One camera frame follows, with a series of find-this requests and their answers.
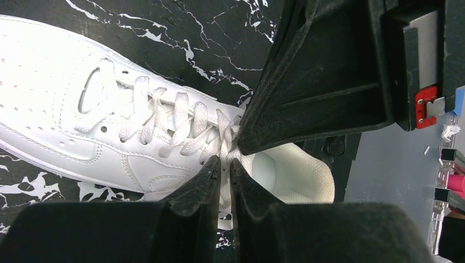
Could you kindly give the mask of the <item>white shoelace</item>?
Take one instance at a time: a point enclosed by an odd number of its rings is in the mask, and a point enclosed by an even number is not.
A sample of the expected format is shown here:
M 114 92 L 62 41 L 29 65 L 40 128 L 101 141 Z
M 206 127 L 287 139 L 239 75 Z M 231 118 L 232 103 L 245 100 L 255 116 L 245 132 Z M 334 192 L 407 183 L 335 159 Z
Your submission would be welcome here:
M 157 201 L 181 187 L 212 156 L 221 161 L 218 226 L 233 227 L 229 165 L 247 170 L 254 157 L 243 155 L 236 136 L 242 110 L 174 84 L 158 75 L 124 68 L 108 58 L 89 76 L 75 124 L 79 135 L 117 153 L 131 189 Z

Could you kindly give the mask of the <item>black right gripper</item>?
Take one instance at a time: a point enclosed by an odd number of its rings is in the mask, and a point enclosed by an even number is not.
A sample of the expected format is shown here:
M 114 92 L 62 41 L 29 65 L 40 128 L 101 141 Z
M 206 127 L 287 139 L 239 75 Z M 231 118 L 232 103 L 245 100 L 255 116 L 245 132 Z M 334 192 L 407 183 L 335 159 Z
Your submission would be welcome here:
M 464 1 L 384 1 L 379 21 L 395 123 L 435 125 L 464 86 Z

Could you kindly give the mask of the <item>blue sheet background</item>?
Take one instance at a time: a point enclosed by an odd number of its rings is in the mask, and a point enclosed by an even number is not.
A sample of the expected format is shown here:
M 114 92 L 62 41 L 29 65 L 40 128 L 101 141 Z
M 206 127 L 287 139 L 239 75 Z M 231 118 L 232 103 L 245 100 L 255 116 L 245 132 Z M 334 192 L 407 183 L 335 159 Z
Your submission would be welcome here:
M 456 89 L 455 109 L 453 110 L 453 112 L 455 113 L 457 117 L 461 117 L 462 115 L 462 109 L 464 105 L 464 95 L 465 95 L 464 86 Z

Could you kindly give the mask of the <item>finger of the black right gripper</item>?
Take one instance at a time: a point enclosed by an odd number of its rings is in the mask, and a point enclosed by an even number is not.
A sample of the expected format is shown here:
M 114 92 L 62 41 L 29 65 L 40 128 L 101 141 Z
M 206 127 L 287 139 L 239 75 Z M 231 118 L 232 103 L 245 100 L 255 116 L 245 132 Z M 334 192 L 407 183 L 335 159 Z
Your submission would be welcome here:
M 285 1 L 240 123 L 241 152 L 391 125 L 384 13 L 384 1 Z

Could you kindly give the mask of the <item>white sneaker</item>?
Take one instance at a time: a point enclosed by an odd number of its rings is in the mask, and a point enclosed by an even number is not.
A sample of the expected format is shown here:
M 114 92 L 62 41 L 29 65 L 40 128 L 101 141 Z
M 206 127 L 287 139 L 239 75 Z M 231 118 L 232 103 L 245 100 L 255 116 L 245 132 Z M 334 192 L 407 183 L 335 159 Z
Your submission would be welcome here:
M 1 16 L 1 148 L 42 169 L 157 201 L 218 156 L 224 208 L 235 159 L 285 203 L 333 202 L 329 167 L 297 145 L 241 153 L 243 113 L 85 36 Z

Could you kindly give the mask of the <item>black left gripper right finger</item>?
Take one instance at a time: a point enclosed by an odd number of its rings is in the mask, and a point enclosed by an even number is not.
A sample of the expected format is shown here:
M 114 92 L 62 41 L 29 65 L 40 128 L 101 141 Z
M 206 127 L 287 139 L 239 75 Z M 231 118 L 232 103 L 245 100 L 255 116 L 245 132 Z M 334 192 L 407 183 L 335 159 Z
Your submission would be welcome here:
M 418 228 L 387 203 L 286 204 L 230 166 L 238 262 L 432 262 Z

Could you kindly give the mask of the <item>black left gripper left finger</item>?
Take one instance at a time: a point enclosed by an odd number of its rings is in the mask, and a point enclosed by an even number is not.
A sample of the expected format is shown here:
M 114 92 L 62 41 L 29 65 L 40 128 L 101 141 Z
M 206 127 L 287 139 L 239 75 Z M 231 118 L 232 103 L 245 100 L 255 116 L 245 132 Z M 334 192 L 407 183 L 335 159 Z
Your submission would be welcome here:
M 1 262 L 214 262 L 221 162 L 211 157 L 158 202 L 34 204 L 1 242 Z

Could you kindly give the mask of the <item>red object background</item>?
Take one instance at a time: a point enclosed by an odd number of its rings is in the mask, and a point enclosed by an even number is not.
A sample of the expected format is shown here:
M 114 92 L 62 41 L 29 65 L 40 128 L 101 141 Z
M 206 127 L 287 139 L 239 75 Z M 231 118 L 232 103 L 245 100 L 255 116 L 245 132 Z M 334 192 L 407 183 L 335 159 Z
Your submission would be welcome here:
M 450 174 L 447 180 L 447 188 L 464 199 L 464 175 Z

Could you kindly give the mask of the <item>aluminium rail frame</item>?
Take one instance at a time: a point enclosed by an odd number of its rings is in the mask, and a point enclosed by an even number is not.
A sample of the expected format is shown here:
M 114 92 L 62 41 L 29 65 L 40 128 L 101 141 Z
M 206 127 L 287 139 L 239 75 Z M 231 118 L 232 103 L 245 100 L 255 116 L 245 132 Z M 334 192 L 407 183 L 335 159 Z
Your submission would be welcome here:
M 454 112 L 438 118 L 434 143 L 428 145 L 432 156 L 433 201 L 428 245 L 434 255 L 439 254 L 446 214 L 451 210 L 464 214 L 464 154 L 455 147 L 456 137 L 464 133 L 464 125 Z

